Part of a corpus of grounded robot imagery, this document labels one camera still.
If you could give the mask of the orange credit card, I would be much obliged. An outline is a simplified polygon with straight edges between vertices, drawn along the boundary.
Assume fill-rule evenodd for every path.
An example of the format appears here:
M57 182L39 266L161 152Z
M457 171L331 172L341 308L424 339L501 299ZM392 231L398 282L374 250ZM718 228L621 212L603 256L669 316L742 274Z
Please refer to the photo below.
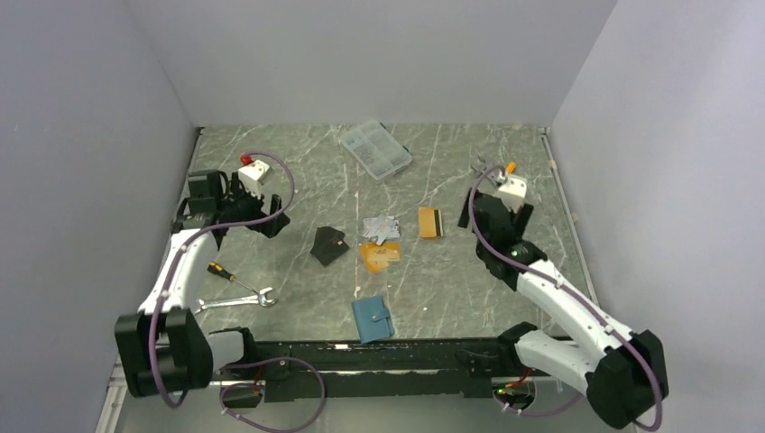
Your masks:
M443 236L441 213L436 207L418 209L419 237L421 239L439 239Z

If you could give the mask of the silver credit card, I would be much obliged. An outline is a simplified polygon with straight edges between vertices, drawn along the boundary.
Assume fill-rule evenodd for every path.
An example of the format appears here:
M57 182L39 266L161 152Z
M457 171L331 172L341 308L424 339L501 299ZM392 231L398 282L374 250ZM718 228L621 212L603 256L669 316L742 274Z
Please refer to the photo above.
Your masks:
M364 220L363 238L377 245L389 240L399 239L401 229L393 216L377 216Z

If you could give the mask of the blue card holder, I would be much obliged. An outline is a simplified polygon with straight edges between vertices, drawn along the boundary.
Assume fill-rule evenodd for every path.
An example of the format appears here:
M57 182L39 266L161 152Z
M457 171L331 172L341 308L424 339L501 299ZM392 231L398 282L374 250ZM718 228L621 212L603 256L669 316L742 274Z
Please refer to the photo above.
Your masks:
M392 316L382 295L354 300L351 308L361 344L372 343L394 335Z

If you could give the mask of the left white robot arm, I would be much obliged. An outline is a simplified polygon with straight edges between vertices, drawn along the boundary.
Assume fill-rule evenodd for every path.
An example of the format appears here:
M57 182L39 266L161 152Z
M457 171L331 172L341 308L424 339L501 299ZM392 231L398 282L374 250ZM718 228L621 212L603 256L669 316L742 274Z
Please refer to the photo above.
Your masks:
M290 222L279 195L271 196L268 210L263 208L261 187L270 170L254 161L231 174L200 170L189 175L188 194L172 222L170 249L158 279L137 312L115 323L118 353L134 397L205 388L223 368L238 379L257 371L260 356L249 329L205 334L195 316L213 306L242 304L241 299L211 302L198 297L209 272L233 277L213 263L229 229L246 226L273 238Z

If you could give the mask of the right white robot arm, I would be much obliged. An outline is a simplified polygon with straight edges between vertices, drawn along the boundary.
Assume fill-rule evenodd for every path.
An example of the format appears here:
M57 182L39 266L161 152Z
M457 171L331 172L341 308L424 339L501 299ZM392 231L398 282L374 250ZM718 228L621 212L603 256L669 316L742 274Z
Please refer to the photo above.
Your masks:
M523 222L532 210L523 205L513 212L499 198L470 189L458 222L475 234L475 254L486 270L547 312L571 339L564 343L521 322L500 335L498 365L508 374L529 367L555 377L584 396L612 428L638 423L654 410L647 429L656 430L668 397L661 341L605 313L540 248L523 239Z

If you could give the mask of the black leather card pouch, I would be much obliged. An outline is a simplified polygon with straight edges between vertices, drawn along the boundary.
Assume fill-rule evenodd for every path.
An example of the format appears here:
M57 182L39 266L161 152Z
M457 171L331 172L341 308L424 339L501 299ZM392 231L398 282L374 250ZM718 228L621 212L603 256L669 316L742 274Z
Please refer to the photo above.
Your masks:
M349 249L349 245L345 242L344 232L331 226L320 226L316 230L314 243L309 253L322 266L328 267Z

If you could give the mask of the gold credit card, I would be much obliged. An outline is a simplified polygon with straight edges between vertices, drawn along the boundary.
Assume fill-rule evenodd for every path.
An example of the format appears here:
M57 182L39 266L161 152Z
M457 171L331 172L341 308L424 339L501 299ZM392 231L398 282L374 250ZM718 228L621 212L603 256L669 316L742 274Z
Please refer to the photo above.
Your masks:
M370 250L369 258L381 263L398 262L401 259L401 246L394 242L375 244Z
M362 244L359 251L369 273L379 272L389 266L388 250L383 245Z

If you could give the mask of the black yellow screwdriver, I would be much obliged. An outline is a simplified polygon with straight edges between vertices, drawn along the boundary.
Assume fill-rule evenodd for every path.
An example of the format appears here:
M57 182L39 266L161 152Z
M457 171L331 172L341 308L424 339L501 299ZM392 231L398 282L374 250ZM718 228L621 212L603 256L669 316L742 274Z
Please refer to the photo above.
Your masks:
M240 286L244 287L245 289L249 290L250 292L256 293L256 290L255 290L255 289L253 289L252 287L248 286L247 284L245 284L245 283L243 283L243 282L239 281L239 280L237 279L237 277L236 277L234 274L232 274L231 272L229 272L227 269L225 269L225 268L224 268L222 265L220 265L219 263L216 263L216 262L210 262L210 263L208 264L208 266L207 266L207 271L208 271L209 273L211 273L211 274L213 274L213 275L215 275L215 276L219 277L219 278L222 278L222 279L224 279L224 280L227 280L227 281L230 281L230 282L234 282L234 283L236 283L236 284L238 284L238 285L240 285Z

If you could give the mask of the silver open-end wrench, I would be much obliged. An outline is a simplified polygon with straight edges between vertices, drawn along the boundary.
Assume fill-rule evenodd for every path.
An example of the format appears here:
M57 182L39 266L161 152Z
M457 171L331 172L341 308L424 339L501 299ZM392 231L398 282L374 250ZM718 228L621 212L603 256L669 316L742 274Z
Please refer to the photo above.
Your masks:
M226 298L226 299L197 299L192 311L194 314L198 314L202 311L215 308L229 308L237 306L255 305L264 308L269 308L275 305L278 300L271 299L269 294L273 291L273 288L268 287L262 290L257 290L254 294L238 297L238 298Z

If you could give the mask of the clear plastic organizer box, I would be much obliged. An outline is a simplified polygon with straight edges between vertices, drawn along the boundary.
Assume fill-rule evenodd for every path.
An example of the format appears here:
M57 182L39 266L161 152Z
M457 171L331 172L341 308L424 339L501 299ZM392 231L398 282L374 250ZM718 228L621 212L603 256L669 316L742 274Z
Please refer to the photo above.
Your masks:
M340 142L375 180L384 180L412 162L408 149L374 120L343 133Z

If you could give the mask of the red handled adjustable wrench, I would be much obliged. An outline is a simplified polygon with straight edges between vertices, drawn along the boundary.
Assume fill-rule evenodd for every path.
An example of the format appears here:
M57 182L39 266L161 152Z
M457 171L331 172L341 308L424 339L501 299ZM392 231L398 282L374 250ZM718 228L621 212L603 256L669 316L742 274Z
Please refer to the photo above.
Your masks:
M482 156L477 156L476 159L471 163L471 169L475 172L477 177L480 177L483 173L490 170L492 166L493 163L489 162ZM502 184L502 181L497 177L497 173L495 171L489 172L485 179L491 182L495 187L499 187Z

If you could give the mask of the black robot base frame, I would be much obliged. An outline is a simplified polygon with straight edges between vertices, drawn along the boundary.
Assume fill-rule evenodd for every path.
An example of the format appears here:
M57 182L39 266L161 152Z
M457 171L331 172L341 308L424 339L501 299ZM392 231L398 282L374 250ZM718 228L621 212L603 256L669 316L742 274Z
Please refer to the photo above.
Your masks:
M242 373L216 372L213 383L257 382L267 402L316 398L321 392L329 398L490 398L506 384L522 388L542 375L513 362L509 347L495 337L259 342L255 358L275 362Z

